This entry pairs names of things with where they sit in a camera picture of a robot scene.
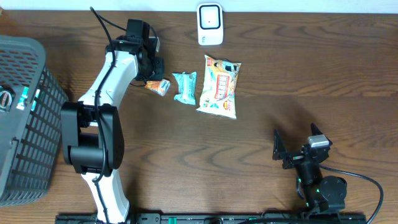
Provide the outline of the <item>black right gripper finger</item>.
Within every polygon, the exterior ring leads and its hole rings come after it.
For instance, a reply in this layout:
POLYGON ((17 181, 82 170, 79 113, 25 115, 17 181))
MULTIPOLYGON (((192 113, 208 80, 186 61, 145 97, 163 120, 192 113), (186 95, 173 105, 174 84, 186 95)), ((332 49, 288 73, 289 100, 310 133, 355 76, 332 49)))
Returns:
POLYGON ((312 136, 323 135, 323 133, 319 130, 315 123, 310 124, 312 136))
POLYGON ((278 132, 278 130, 274 130, 274 149, 273 149, 273 155, 272 159, 277 161, 277 160, 282 160, 285 158, 287 151, 286 148, 284 147, 283 140, 278 132))

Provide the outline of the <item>orange tissue pack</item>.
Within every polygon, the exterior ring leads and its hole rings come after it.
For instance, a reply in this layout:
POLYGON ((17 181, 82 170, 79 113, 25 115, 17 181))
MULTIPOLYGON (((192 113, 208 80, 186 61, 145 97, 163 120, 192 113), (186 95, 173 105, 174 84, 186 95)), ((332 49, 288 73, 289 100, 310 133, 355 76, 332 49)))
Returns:
POLYGON ((162 79, 161 81, 148 81, 145 88, 157 93, 160 96, 164 96, 170 87, 170 81, 162 79))

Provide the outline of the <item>teal snack pack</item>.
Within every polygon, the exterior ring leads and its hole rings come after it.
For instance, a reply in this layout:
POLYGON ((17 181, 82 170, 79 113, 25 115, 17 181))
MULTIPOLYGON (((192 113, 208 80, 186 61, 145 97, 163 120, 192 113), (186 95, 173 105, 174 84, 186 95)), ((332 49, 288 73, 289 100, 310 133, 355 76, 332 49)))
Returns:
POLYGON ((196 105, 195 87, 197 73, 173 73, 173 76, 178 84, 178 93, 174 96, 174 100, 187 105, 196 105))

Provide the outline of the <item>large yellow snack bag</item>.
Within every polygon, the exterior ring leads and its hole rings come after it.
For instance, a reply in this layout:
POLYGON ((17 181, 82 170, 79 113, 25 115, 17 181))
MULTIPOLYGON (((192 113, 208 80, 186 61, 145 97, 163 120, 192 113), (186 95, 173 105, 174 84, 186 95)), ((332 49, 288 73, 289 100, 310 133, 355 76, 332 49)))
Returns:
POLYGON ((236 119, 235 91, 240 68, 240 62, 205 55, 205 77, 197 111, 236 119))

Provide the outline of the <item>teal tissue pack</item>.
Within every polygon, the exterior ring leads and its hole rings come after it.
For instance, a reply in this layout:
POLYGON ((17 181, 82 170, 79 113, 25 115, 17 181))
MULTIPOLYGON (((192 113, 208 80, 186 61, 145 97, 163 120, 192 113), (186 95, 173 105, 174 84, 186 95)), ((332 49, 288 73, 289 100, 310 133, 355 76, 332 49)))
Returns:
MULTIPOLYGON (((28 99, 28 92, 29 92, 29 87, 25 86, 23 91, 22 91, 22 95, 19 98, 19 101, 17 103, 17 106, 16 106, 17 109, 24 110, 25 107, 27 106, 26 102, 27 102, 27 99, 28 99)), ((35 98, 39 98, 39 95, 40 95, 40 89, 36 89, 34 97, 35 98)), ((32 103, 31 111, 35 110, 36 104, 37 104, 37 102, 36 102, 36 100, 34 100, 34 102, 32 103)))

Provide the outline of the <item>dark green round-logo box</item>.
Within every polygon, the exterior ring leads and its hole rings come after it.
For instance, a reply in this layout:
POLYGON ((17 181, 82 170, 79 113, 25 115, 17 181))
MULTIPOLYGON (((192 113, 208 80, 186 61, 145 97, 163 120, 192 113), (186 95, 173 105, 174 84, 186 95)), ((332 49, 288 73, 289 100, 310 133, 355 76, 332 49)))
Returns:
POLYGON ((1 86, 1 112, 9 112, 15 98, 12 89, 1 86))

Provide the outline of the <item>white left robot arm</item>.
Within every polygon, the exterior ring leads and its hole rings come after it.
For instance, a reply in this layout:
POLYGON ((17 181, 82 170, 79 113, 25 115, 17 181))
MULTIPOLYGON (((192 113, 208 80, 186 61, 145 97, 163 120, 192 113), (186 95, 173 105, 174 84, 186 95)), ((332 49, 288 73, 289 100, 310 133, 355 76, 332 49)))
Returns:
POLYGON ((103 68, 90 89, 77 102, 65 102, 60 112, 63 158, 88 184, 98 211, 58 215, 56 223, 129 221, 130 204, 119 175, 124 137, 118 108, 133 80, 163 79, 164 60, 156 56, 160 40, 148 23, 129 19, 123 30, 109 39, 103 68))

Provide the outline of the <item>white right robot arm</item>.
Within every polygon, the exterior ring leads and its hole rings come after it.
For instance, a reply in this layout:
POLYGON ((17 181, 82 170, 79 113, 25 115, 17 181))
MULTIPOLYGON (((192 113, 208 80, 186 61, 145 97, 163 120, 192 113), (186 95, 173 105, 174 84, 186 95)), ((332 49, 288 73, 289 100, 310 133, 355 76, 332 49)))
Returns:
POLYGON ((321 214, 337 214, 345 208, 347 183, 345 179, 334 175, 324 177, 320 163, 329 157, 333 143, 311 124, 312 135, 299 151, 286 150, 283 140, 274 130, 274 150, 272 159, 282 161, 283 169, 295 169, 297 172, 296 189, 307 203, 307 208, 300 212, 301 218, 309 219, 321 214))

